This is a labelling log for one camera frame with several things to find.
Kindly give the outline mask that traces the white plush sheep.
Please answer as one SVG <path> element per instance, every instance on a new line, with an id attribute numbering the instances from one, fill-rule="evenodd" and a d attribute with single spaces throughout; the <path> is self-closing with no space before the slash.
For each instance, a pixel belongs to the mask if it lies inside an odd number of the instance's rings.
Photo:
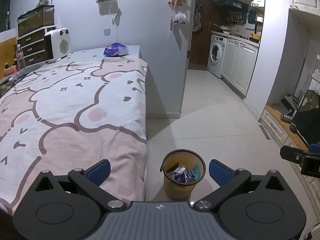
<path id="1" fill-rule="evenodd" d="M 185 13 L 179 12 L 175 15 L 174 23 L 175 24 L 185 24 L 187 20 L 187 16 Z"/>

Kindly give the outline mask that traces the purple snack bag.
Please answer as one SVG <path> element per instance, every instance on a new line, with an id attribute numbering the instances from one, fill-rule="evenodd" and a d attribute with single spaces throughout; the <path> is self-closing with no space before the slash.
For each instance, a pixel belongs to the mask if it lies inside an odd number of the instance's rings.
<path id="1" fill-rule="evenodd" d="M 107 45 L 103 53 L 103 55 L 106 57 L 119 57 L 127 54 L 129 54 L 129 49 L 127 46 L 118 42 Z"/>

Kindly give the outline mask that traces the glass fish tank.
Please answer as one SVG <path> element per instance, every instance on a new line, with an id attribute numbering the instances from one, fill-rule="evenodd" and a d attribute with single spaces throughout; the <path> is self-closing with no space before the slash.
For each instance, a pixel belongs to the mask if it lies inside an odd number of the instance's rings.
<path id="1" fill-rule="evenodd" d="M 17 18 L 18 36 L 22 37 L 31 31 L 54 24 L 54 6 L 41 5 Z"/>

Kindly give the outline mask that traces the yellow plastic trash bin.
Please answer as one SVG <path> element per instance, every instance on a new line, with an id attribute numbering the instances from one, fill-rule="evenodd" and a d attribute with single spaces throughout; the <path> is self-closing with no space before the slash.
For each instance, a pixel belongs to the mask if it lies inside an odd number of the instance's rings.
<path id="1" fill-rule="evenodd" d="M 160 172 L 163 173 L 163 190 L 167 197 L 171 200 L 186 200 L 204 178 L 206 164 L 194 151 L 177 149 L 164 157 Z"/>

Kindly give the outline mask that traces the dark drawer cabinet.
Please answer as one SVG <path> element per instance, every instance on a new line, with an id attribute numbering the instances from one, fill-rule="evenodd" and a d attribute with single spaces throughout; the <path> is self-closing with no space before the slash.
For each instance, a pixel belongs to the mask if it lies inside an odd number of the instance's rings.
<path id="1" fill-rule="evenodd" d="M 55 29 L 55 25 L 41 27 L 18 38 L 17 43 L 20 45 L 20 48 L 23 51 L 26 67 L 42 63 L 46 60 L 43 41 L 44 35 L 47 32 Z"/>

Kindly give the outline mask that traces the brown wooden door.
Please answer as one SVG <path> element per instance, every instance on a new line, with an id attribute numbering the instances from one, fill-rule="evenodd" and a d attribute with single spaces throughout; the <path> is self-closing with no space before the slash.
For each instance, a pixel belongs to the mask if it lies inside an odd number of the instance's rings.
<path id="1" fill-rule="evenodd" d="M 211 31 L 217 17 L 215 16 L 214 0 L 199 0 L 199 2 L 201 3 L 202 28 L 196 33 L 192 32 L 189 63 L 206 66 L 210 49 Z"/>

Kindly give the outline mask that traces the white washing machine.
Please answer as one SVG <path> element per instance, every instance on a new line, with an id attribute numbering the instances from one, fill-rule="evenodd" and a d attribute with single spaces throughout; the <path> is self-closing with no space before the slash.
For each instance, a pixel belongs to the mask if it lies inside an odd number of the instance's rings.
<path id="1" fill-rule="evenodd" d="M 211 36 L 207 69 L 219 79 L 222 78 L 226 46 L 227 38 L 214 34 Z"/>

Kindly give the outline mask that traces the water bottle red label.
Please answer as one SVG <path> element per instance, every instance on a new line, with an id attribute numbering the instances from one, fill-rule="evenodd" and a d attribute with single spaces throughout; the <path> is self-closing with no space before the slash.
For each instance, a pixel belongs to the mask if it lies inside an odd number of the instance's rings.
<path id="1" fill-rule="evenodd" d="M 17 44 L 16 59 L 17 59 L 17 65 L 18 65 L 19 70 L 24 69 L 25 68 L 24 54 L 23 54 L 23 50 L 21 49 L 21 46 L 19 44 Z"/>

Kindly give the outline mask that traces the white kitchen cabinets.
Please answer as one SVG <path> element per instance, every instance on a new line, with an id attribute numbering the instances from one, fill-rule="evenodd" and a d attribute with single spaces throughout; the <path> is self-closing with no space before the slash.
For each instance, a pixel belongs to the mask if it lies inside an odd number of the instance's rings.
<path id="1" fill-rule="evenodd" d="M 246 96 L 257 59 L 258 47 L 248 42 L 227 38 L 222 77 Z"/>

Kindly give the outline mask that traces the brown hanging bag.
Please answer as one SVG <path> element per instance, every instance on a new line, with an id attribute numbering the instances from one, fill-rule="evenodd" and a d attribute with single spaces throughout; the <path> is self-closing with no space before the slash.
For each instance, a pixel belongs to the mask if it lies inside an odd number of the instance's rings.
<path id="1" fill-rule="evenodd" d="M 201 3 L 199 0 L 195 0 L 194 14 L 193 14 L 193 33 L 200 31 L 201 25 Z"/>

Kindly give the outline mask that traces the black sign board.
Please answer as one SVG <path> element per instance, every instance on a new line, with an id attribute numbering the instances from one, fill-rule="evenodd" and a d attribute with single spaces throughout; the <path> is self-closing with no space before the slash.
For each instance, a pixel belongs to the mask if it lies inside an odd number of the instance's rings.
<path id="1" fill-rule="evenodd" d="M 297 133 L 307 145 L 319 145 L 319 94 L 308 89 L 292 119 Z"/>

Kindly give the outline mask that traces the crushed blue drink can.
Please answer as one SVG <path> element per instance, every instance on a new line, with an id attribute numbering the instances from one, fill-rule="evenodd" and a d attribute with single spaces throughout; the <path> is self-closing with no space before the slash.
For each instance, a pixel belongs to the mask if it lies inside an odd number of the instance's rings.
<path id="1" fill-rule="evenodd" d="M 183 165 L 179 165 L 170 173 L 170 178 L 179 183 L 186 184 L 188 182 L 188 171 Z"/>

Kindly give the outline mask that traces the white space heater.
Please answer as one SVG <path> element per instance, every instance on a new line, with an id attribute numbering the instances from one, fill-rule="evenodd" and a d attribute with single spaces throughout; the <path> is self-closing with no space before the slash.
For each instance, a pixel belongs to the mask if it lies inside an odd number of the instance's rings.
<path id="1" fill-rule="evenodd" d="M 47 32 L 43 38 L 46 63 L 60 61 L 71 53 L 70 33 L 68 28 Z"/>

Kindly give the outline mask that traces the pink patterned table cloth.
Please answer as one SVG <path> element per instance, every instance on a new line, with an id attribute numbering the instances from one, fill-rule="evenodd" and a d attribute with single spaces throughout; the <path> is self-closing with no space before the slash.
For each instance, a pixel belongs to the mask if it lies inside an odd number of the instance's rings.
<path id="1" fill-rule="evenodd" d="M 28 74 L 1 98 L 1 209 L 15 212 L 43 170 L 55 175 L 102 159 L 101 187 L 145 198 L 148 65 L 140 58 L 67 61 Z"/>

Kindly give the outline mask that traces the teal plastic bag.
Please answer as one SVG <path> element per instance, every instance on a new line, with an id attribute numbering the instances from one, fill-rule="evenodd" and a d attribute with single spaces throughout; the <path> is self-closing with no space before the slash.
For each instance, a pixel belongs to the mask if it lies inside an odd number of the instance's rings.
<path id="1" fill-rule="evenodd" d="M 195 164 L 188 172 L 188 181 L 198 181 L 200 179 L 200 168 L 198 164 Z"/>

